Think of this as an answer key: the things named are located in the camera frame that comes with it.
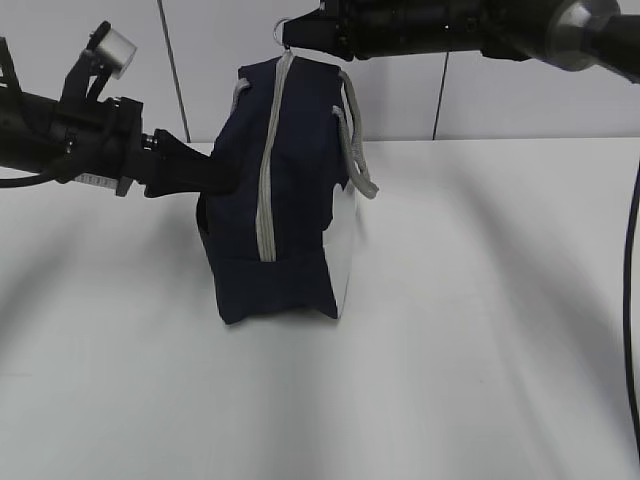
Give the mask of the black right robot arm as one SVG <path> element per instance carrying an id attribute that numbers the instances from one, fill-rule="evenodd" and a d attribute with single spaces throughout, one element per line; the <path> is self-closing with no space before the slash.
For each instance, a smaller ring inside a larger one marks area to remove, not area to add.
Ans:
<path id="1" fill-rule="evenodd" d="M 322 1 L 285 21 L 282 41 L 345 61 L 478 51 L 639 81 L 639 18 L 616 1 Z"/>

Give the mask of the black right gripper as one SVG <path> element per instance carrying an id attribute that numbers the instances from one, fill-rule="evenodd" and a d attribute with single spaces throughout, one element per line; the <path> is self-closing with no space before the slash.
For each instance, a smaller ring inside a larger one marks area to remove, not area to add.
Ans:
<path id="1" fill-rule="evenodd" d="M 319 2 L 319 10 L 287 20 L 282 29 L 285 46 L 319 51 L 346 61 L 369 60 L 360 29 L 372 1 Z"/>

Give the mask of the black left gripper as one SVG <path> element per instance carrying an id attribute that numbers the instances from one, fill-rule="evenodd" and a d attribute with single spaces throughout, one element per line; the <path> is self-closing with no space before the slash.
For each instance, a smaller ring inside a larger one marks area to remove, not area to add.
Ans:
<path id="1" fill-rule="evenodd" d="M 57 107 L 49 137 L 61 153 L 47 164 L 47 176 L 61 184 L 103 177 L 115 184 L 118 196 L 126 195 L 132 182 L 144 186 L 146 198 L 237 190 L 236 166 L 189 147 L 166 130 L 144 135 L 142 112 L 143 104 L 129 98 Z"/>

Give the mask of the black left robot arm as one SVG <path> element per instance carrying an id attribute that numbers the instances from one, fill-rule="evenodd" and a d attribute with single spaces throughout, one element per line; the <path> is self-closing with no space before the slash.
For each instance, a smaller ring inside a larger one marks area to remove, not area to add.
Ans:
<path id="1" fill-rule="evenodd" d="M 124 197 L 138 183 L 147 198 L 238 188 L 236 167 L 166 130 L 144 133 L 141 102 L 100 100 L 110 72 L 95 51 L 85 50 L 53 100 L 21 89 L 8 45 L 1 45 L 1 164 L 20 173 L 2 179 L 2 188 L 79 182 Z"/>

